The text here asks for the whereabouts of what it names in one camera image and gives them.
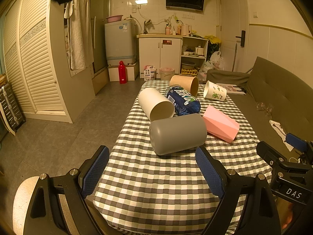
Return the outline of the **pink wash basin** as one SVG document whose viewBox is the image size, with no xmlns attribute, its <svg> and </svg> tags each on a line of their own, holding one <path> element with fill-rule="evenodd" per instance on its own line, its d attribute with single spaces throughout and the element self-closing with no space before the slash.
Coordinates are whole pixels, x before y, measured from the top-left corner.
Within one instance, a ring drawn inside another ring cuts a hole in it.
<svg viewBox="0 0 313 235">
<path fill-rule="evenodd" d="M 106 17 L 108 23 L 118 22 L 122 20 L 122 15 L 113 15 Z"/>
</svg>

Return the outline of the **black suitcase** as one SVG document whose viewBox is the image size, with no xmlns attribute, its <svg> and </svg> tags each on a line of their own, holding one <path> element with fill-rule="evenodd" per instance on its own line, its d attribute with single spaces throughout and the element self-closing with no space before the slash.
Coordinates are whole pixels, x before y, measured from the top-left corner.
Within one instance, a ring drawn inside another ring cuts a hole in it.
<svg viewBox="0 0 313 235">
<path fill-rule="evenodd" d="M 1 86 L 1 119 L 5 128 L 14 136 L 25 122 L 9 83 Z"/>
</svg>

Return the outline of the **grey green sofa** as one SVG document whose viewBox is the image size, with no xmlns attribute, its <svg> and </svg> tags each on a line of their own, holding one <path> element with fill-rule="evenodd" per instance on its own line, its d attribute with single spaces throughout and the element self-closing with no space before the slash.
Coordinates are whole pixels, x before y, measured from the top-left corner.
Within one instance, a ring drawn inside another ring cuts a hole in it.
<svg viewBox="0 0 313 235">
<path fill-rule="evenodd" d="M 269 120 L 280 123 L 286 134 L 312 141 L 312 88 L 288 70 L 257 57 L 250 73 L 209 70 L 206 79 L 244 88 L 245 95 L 231 94 L 229 97 L 244 114 L 258 139 L 292 162 L 299 158 L 300 151 L 289 152 Z M 272 118 L 256 109 L 257 102 L 273 106 Z"/>
</svg>

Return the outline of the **grey white checkered tablecloth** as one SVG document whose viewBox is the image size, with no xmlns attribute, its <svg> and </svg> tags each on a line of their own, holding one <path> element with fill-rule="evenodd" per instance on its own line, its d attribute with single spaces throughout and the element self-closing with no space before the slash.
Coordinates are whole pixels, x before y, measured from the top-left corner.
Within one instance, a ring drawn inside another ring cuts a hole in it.
<svg viewBox="0 0 313 235">
<path fill-rule="evenodd" d="M 239 175 L 263 174 L 271 167 L 257 154 L 258 137 L 230 97 L 224 101 L 197 98 L 202 111 L 214 106 L 236 120 L 239 132 L 231 143 L 208 135 L 205 147 L 225 168 Z M 199 234 L 218 203 L 195 159 L 195 150 L 157 156 L 149 136 L 150 121 L 137 101 L 112 149 L 93 204 L 114 229 L 124 234 Z"/>
</svg>

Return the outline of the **brown paper cup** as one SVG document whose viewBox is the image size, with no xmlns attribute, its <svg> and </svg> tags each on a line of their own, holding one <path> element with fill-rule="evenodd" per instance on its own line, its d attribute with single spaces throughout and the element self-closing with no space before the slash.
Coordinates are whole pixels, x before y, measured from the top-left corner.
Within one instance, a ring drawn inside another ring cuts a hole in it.
<svg viewBox="0 0 313 235">
<path fill-rule="evenodd" d="M 170 80 L 170 86 L 179 85 L 191 95 L 197 96 L 199 81 L 196 76 L 174 75 Z"/>
</svg>

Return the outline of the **white plastic bag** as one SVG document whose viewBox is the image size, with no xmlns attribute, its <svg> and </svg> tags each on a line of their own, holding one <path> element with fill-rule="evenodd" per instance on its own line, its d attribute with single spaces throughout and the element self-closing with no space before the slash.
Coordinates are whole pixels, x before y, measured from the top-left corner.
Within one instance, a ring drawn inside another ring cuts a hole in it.
<svg viewBox="0 0 313 235">
<path fill-rule="evenodd" d="M 225 62 L 223 57 L 221 57 L 220 51 L 214 52 L 211 55 L 211 58 L 201 66 L 197 75 L 200 82 L 206 81 L 206 76 L 209 70 L 225 70 Z"/>
</svg>

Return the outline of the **pink lined waste bin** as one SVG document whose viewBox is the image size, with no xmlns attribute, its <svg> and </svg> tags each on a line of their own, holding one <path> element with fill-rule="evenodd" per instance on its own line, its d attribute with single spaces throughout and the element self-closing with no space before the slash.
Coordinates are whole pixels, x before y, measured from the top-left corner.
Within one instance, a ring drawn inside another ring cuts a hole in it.
<svg viewBox="0 0 313 235">
<path fill-rule="evenodd" d="M 173 68 L 160 68 L 159 75 L 161 80 L 170 81 L 171 78 L 175 75 L 175 71 Z"/>
</svg>

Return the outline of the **white cylindrical cup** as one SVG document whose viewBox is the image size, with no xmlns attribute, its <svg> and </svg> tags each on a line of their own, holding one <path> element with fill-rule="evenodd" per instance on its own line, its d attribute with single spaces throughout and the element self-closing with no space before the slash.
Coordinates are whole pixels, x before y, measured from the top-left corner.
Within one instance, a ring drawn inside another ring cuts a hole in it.
<svg viewBox="0 0 313 235">
<path fill-rule="evenodd" d="M 142 90 L 139 94 L 138 102 L 149 121 L 174 116 L 174 104 L 155 88 L 145 88 Z"/>
</svg>

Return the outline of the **red thermos bottle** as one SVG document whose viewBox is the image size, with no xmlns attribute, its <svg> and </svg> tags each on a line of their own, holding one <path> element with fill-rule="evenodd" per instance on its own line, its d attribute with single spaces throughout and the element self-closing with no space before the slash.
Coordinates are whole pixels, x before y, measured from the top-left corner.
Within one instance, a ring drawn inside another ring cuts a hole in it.
<svg viewBox="0 0 313 235">
<path fill-rule="evenodd" d="M 126 70 L 126 66 L 124 64 L 123 61 L 119 62 L 119 66 L 118 66 L 118 74 L 119 74 L 119 83 L 120 84 L 125 84 L 128 82 L 127 79 L 127 70 Z"/>
</svg>

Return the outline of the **white louvered wardrobe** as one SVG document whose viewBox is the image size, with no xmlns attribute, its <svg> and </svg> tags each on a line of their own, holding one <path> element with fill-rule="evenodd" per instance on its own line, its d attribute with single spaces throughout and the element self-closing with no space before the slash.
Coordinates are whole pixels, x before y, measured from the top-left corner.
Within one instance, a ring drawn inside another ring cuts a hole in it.
<svg viewBox="0 0 313 235">
<path fill-rule="evenodd" d="M 27 118 L 74 123 L 95 98 L 88 67 L 68 62 L 64 5 L 13 0 L 4 11 L 4 67 Z"/>
</svg>

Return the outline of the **grey plastic cup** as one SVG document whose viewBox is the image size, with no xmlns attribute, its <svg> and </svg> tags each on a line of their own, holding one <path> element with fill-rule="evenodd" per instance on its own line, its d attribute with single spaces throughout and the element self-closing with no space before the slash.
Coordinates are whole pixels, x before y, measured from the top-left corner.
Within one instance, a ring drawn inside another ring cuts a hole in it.
<svg viewBox="0 0 313 235">
<path fill-rule="evenodd" d="M 200 114 L 160 119 L 150 124 L 150 140 L 157 155 L 168 155 L 201 146 L 207 138 Z"/>
</svg>

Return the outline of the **pink faceted cup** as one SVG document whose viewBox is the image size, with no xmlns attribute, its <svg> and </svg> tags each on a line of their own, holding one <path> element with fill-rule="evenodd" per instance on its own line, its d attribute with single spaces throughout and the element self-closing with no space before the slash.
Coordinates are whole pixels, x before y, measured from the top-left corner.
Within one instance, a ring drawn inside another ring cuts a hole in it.
<svg viewBox="0 0 313 235">
<path fill-rule="evenodd" d="M 211 105 L 204 112 L 203 120 L 209 133 L 228 143 L 231 143 L 239 132 L 239 123 Z"/>
</svg>

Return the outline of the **hanging beige towel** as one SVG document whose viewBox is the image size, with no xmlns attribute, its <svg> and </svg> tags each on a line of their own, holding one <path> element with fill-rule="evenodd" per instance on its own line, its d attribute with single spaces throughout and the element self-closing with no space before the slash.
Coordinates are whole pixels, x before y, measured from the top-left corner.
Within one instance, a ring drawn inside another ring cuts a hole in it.
<svg viewBox="0 0 313 235">
<path fill-rule="evenodd" d="M 94 62 L 90 0 L 71 0 L 66 4 L 64 18 L 69 24 L 71 70 L 84 70 Z"/>
</svg>

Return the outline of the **grey blue washing machine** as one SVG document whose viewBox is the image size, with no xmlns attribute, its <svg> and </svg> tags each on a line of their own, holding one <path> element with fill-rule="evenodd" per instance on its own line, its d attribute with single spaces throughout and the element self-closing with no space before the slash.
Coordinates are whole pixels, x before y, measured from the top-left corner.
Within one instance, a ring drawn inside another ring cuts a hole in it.
<svg viewBox="0 0 313 235">
<path fill-rule="evenodd" d="M 116 21 L 104 25 L 106 59 L 109 66 L 136 62 L 136 23 L 134 20 Z"/>
</svg>

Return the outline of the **white electric kettle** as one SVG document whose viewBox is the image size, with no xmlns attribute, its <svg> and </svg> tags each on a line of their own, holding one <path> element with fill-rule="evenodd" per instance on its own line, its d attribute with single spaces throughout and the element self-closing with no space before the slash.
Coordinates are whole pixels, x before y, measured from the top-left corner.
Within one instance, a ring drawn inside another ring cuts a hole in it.
<svg viewBox="0 0 313 235">
<path fill-rule="evenodd" d="M 190 36 L 192 31 L 192 27 L 189 24 L 181 25 L 181 35 L 182 36 Z"/>
</svg>

